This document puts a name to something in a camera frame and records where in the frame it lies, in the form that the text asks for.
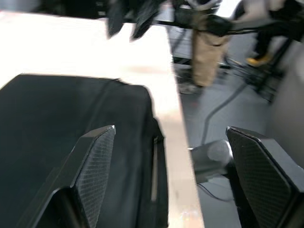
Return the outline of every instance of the beige pants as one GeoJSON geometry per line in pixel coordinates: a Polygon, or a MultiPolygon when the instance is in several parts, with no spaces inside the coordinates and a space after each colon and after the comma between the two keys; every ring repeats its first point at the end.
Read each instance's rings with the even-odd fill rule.
{"type": "MultiPolygon", "coordinates": [[[[197,14],[194,23],[199,30],[204,30],[205,16],[197,14]]],[[[218,62],[226,50],[229,37],[217,37],[210,33],[193,30],[192,35],[192,71],[195,84],[210,86],[216,76],[218,62]],[[224,44],[219,47],[211,44],[224,44]]]]}

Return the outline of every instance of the black bag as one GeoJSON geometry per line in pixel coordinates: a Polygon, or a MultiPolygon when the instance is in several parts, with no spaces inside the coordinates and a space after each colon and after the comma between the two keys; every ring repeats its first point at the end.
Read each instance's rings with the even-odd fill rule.
{"type": "MultiPolygon", "coordinates": [[[[0,90],[0,105],[1,149],[30,152],[33,159],[45,154],[45,161],[37,161],[39,167],[28,167],[18,174],[26,180],[39,170],[37,185],[52,168],[60,167],[79,137],[115,125],[108,186],[96,227],[168,226],[164,138],[143,86],[109,79],[22,75],[0,90]],[[12,144],[12,135],[18,143],[12,144]]],[[[24,166],[22,159],[11,159],[8,162],[24,166]]],[[[16,182],[16,191],[20,189],[36,194],[22,181],[16,182]]]]}

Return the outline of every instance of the white table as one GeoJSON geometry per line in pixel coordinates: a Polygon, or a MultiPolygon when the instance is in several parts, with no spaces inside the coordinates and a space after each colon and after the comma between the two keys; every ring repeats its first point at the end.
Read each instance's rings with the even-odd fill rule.
{"type": "Polygon", "coordinates": [[[130,43],[101,20],[0,12],[0,88],[21,73],[121,78],[146,86],[166,137],[170,228],[203,228],[197,187],[164,27],[130,43]]]}

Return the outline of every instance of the floor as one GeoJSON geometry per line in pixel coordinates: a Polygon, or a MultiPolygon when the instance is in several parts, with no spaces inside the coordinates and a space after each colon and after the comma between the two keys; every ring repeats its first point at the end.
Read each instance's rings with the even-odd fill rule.
{"type": "MultiPolygon", "coordinates": [[[[182,29],[172,27],[168,29],[171,45],[174,45],[182,29]]],[[[228,48],[228,56],[236,61],[244,61],[254,43],[252,35],[234,36],[228,48]]],[[[184,40],[176,49],[174,56],[190,57],[191,31],[188,30],[184,40]]],[[[175,65],[178,75],[182,65],[175,65]]],[[[188,134],[189,147],[201,145],[204,121],[206,116],[241,84],[243,79],[230,71],[218,76],[213,85],[204,90],[201,95],[181,95],[183,112],[188,134]]],[[[226,139],[227,126],[237,126],[259,133],[265,132],[270,105],[268,101],[259,97],[251,87],[247,87],[233,102],[217,113],[210,121],[206,142],[226,139]]],[[[222,199],[231,199],[232,192],[229,181],[224,177],[213,178],[203,185],[214,195],[222,199]]],[[[240,228],[237,208],[234,201],[222,202],[214,199],[205,191],[198,188],[199,199],[206,228],[240,228]]]]}

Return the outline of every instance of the yellow shoe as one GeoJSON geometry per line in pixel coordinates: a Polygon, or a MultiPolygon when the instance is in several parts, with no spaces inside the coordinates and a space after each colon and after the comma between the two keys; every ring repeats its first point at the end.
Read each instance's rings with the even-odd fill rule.
{"type": "Polygon", "coordinates": [[[266,54],[262,57],[250,57],[246,59],[247,63],[253,67],[259,67],[263,64],[268,63],[270,60],[271,56],[269,54],[266,54]]]}

